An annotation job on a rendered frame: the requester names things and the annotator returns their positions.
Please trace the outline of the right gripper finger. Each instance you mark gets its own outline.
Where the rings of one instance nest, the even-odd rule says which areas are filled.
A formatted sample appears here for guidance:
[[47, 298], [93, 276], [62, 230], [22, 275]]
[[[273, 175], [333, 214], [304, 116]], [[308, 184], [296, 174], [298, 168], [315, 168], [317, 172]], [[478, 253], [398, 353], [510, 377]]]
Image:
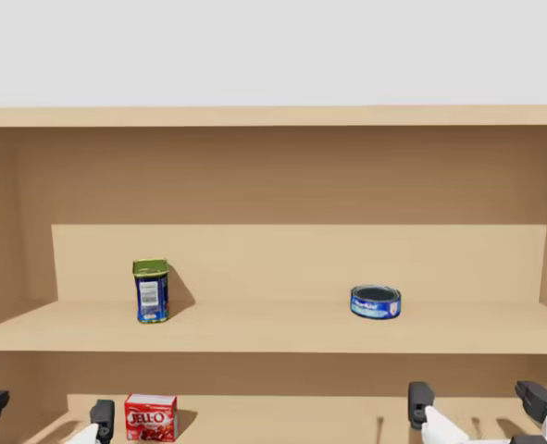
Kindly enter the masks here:
[[422, 381], [411, 382], [407, 393], [407, 416], [422, 444], [466, 444], [469, 436], [434, 406], [435, 394]]
[[533, 381], [517, 381], [515, 391], [525, 413], [541, 426], [547, 439], [547, 388]]

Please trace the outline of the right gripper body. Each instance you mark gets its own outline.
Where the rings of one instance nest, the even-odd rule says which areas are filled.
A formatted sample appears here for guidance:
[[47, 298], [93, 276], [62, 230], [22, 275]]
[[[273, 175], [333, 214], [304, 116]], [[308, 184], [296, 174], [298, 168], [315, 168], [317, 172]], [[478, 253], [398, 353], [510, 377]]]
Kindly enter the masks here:
[[517, 435], [511, 438], [470, 439], [467, 444], [547, 444], [542, 435]]

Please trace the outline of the blue flat can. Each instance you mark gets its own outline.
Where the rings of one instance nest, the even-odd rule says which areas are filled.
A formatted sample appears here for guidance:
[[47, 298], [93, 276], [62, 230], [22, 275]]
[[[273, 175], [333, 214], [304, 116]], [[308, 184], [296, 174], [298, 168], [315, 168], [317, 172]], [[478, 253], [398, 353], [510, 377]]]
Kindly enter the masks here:
[[402, 294], [387, 286], [357, 286], [351, 290], [350, 308], [355, 315], [367, 319], [393, 319], [401, 313]]

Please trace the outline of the green and blue rectangular can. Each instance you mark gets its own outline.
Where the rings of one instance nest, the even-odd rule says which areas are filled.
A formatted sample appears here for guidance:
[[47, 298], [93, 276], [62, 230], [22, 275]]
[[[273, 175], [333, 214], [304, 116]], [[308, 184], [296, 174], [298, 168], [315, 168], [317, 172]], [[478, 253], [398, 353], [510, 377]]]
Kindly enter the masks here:
[[142, 324], [165, 322], [169, 318], [168, 261], [139, 259], [132, 263], [137, 295], [137, 319]]

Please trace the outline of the red carton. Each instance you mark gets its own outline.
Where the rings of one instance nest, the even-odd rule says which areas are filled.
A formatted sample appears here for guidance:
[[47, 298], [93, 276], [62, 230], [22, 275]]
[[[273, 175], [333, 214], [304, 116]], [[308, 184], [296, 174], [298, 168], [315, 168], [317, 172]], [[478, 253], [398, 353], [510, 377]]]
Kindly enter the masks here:
[[179, 434], [178, 397], [130, 394], [124, 402], [129, 441], [174, 443]]

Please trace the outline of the pale wooden shelf unit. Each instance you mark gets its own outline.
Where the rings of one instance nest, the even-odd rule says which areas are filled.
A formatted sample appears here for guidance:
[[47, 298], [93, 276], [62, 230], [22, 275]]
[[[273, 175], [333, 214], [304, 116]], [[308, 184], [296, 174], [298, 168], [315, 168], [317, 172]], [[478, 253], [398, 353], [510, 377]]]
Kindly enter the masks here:
[[519, 379], [547, 388], [547, 105], [0, 108], [0, 444], [132, 392], [179, 398], [178, 444], [420, 444], [413, 380], [508, 438]]

